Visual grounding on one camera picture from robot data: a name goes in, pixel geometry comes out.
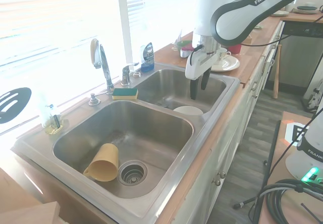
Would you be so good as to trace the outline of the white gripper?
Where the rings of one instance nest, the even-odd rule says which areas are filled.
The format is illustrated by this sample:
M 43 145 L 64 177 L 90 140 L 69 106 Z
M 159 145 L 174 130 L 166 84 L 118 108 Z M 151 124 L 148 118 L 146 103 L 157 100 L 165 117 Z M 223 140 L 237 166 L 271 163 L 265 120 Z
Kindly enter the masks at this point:
M 187 59 L 185 77 L 190 79 L 190 97 L 195 100 L 198 91 L 198 78 L 202 76 L 201 89 L 205 90 L 210 68 L 219 61 L 219 53 L 207 54 L 203 49 L 194 51 Z

